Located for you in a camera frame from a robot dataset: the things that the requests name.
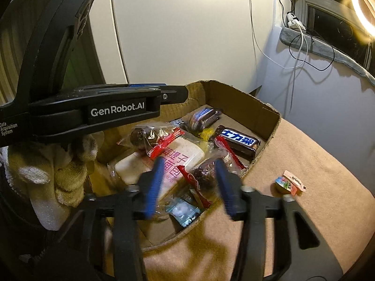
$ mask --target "screw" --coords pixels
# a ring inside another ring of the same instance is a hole
[[[283,199],[284,199],[284,201],[286,201],[286,202],[294,202],[294,201],[295,201],[295,199],[293,199],[293,196],[290,195],[290,194],[286,194],[286,195],[284,195],[284,196],[283,196]]]
[[[138,192],[139,191],[139,186],[138,185],[129,185],[127,190],[129,192]]]
[[[255,189],[254,189],[253,187],[245,186],[245,185],[243,185],[243,186],[241,187],[241,190],[242,190],[243,192],[254,192],[254,191],[255,191]]]

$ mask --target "snack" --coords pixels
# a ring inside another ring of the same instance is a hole
[[[135,146],[138,150],[146,151],[151,159],[155,159],[167,146],[184,131],[171,124],[154,122],[135,126],[128,138],[118,144]]]
[[[165,220],[168,218],[169,213],[167,212],[167,209],[170,208],[171,201],[177,197],[179,197],[181,200],[189,203],[190,205],[194,207],[198,207],[200,210],[204,210],[203,206],[200,206],[200,204],[196,201],[196,197],[194,196],[194,190],[190,189],[189,187],[184,187],[180,191],[177,191],[175,195],[171,197],[165,198],[162,202],[159,202],[159,204],[156,205],[155,208],[155,214],[153,215],[154,220]]]
[[[166,196],[170,189],[183,178],[177,166],[193,167],[204,159],[205,152],[195,143],[183,137],[178,137],[164,149],[160,156],[165,158],[165,172],[159,200]],[[150,171],[153,163],[152,159],[144,152],[135,152],[117,162],[114,169],[126,184],[131,185],[138,181],[142,172]]]
[[[226,142],[226,139],[222,136],[218,136],[215,138],[215,145],[217,147],[219,147],[220,149],[223,149],[225,151],[228,151],[230,153],[230,155],[232,156],[232,159],[234,160],[234,162],[236,163],[237,166],[239,166],[239,168],[241,170],[245,169],[246,167],[243,165],[243,163],[239,160],[239,158],[237,157],[237,155],[233,152],[233,150],[229,147],[228,143]]]
[[[194,114],[187,114],[183,119],[187,126],[187,130],[194,134],[198,134],[217,121],[221,114],[222,112],[219,109],[204,107]]]
[[[287,178],[288,180],[290,180],[292,184],[294,184],[300,191],[306,192],[306,187],[299,180],[299,178],[294,176],[291,172],[289,172],[288,170],[285,170],[283,176]]]
[[[275,180],[276,183],[276,189],[282,193],[282,194],[291,194],[292,196],[295,196],[297,193],[297,187],[294,186],[290,181],[288,181],[284,177],[278,177]]]
[[[182,227],[190,225],[201,214],[199,208],[190,205],[179,197],[171,200],[166,211],[173,215]]]
[[[179,171],[183,174],[185,180],[194,188],[197,202],[201,202],[203,208],[208,208],[212,202],[217,198],[217,180],[215,175],[215,161],[222,158],[225,166],[229,172],[241,176],[244,166],[233,156],[226,148],[216,148],[212,151],[211,156],[203,161],[198,167],[192,169],[190,172],[185,170],[184,166],[177,166]]]
[[[250,160],[255,158],[256,150],[260,145],[259,139],[225,126],[218,126],[211,140],[217,136],[224,137],[231,148],[245,154]]]

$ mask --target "gray sill pad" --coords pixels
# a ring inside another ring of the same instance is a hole
[[[291,30],[290,28],[283,27],[280,33],[280,41],[289,46],[290,43],[295,39],[297,35],[300,35],[300,32]],[[309,46],[309,53],[312,52],[320,57],[326,58],[327,60],[333,59],[333,51],[332,47],[316,38],[314,38],[315,44],[311,45],[311,38],[306,35],[307,44]],[[291,45],[292,48],[300,48],[301,46],[301,39],[300,37],[298,40],[294,40],[293,44]],[[306,51],[306,44],[302,46],[302,50]],[[348,55],[343,54],[338,50],[334,50],[335,52],[335,62],[342,63],[346,65],[348,68],[351,68],[355,71],[358,75],[367,78],[370,83],[375,86],[375,78],[366,71],[361,65],[359,65],[354,59],[350,58]]]

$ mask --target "candy bar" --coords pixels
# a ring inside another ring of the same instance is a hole
[[[260,145],[259,139],[225,126],[218,126],[211,139],[213,140],[217,136],[224,137],[232,149],[245,154],[250,160],[254,159],[256,150]]]
[[[200,133],[217,121],[222,112],[219,109],[203,108],[194,113],[188,122],[188,131]]]

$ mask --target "power adapter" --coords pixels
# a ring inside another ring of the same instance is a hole
[[[286,17],[288,18],[289,28],[293,30],[299,30],[300,27],[303,31],[306,31],[303,23],[293,13],[287,13]]]

